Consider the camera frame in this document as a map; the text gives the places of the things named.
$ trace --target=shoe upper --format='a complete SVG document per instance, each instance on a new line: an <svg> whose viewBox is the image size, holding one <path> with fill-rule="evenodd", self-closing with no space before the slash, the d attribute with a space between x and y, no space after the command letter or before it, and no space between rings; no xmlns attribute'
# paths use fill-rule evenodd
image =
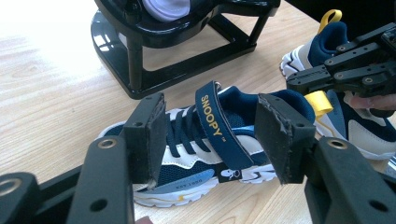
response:
<svg viewBox="0 0 396 224"><path fill-rule="evenodd" d="M347 43L347 26L341 21L331 22L313 38L308 61L312 67L321 65L335 54L338 46L345 43Z"/></svg>
<svg viewBox="0 0 396 224"><path fill-rule="evenodd" d="M396 130L392 124L388 119L372 115L367 109L350 107L348 102L352 95L350 91L327 91L327 97L333 106L333 111L327 116L333 127L360 149L372 151L376 155L394 152Z"/></svg>
<svg viewBox="0 0 396 224"><path fill-rule="evenodd" d="M217 94L215 88L211 82L196 92L195 105L167 112L163 166L157 187L149 193L175 192L191 181L205 183L216 175L221 163L231 170L269 163L254 136L258 95L243 93L235 86ZM314 111L300 93L285 90L272 94L314 122Z"/></svg>

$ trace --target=light wood surface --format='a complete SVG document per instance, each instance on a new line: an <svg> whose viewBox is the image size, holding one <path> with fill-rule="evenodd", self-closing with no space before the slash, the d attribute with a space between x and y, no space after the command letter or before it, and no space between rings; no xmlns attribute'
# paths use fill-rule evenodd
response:
<svg viewBox="0 0 396 224"><path fill-rule="evenodd" d="M90 1L8 1L0 9L0 175L30 172L42 183L83 163L91 141L105 127L127 119L139 103L130 99L96 54ZM248 33L254 18L230 17ZM250 93L285 89L278 64L304 44L318 23L282 2L256 50L164 90L167 108L193 104L209 80ZM206 27L170 49L145 49L152 69L225 44ZM188 205L135 205L136 217L154 223L310 223L304 186L220 184Z"/></svg>

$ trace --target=shoe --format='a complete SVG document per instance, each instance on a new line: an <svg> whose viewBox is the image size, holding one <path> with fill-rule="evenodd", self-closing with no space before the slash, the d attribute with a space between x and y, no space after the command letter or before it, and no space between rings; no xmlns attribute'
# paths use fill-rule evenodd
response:
<svg viewBox="0 0 396 224"><path fill-rule="evenodd" d="M157 21L169 22L187 16L203 0L143 0L148 14Z"/></svg>
<svg viewBox="0 0 396 224"><path fill-rule="evenodd" d="M388 166L385 168L384 174L396 179L396 154L388 161Z"/></svg>
<svg viewBox="0 0 396 224"><path fill-rule="evenodd" d="M285 78L330 59L336 47L347 43L347 26L341 21L327 24L311 41L287 53L280 70ZM367 109L353 109L350 91L326 92L333 111L317 118L315 125L322 136L349 141L370 160L386 160L396 151L396 130L388 119L373 116Z"/></svg>
<svg viewBox="0 0 396 224"><path fill-rule="evenodd" d="M296 91L271 93L312 123L315 113ZM238 179L259 184L276 177L254 135L257 94L235 86L219 91L210 82L196 92L196 105L166 112L167 136L157 186L133 185L134 201L146 206L170 207L196 201L218 183ZM106 128L99 137L118 134L123 123Z"/></svg>

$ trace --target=blue shoelace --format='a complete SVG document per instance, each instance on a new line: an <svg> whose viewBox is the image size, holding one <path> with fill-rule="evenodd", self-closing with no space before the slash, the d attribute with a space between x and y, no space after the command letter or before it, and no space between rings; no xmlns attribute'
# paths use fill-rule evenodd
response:
<svg viewBox="0 0 396 224"><path fill-rule="evenodd" d="M198 147L203 151L210 152L210 149L205 145L202 140L202 135L198 130L198 128L201 129L201 126L197 127L200 124L197 124L198 122L193 122L193 116L196 115L194 109L195 105L191 106L187 110L184 118L184 110L177 112L175 120L171 120L170 114L166 114L166 144L169 146L171 154L175 158L180 158L180 154L177 151L177 145L179 144L182 144L190 155L196 154L195 150L192 148L191 140L195 141Z"/></svg>

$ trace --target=black plastic stand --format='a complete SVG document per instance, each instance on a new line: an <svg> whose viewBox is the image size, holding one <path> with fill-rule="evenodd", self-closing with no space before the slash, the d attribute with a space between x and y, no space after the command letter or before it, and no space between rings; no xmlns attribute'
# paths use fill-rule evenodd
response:
<svg viewBox="0 0 396 224"><path fill-rule="evenodd" d="M279 0L207 1L197 12L177 21L161 23L150 17L140 1L129 0L123 5L96 0L99 10L91 27L99 56L133 99L141 99L253 51L265 23L280 5ZM221 13L258 19L251 34L246 35ZM230 43L155 71L144 68L143 47L175 46L199 34L207 24ZM120 33L126 37L126 46L120 41Z"/></svg>

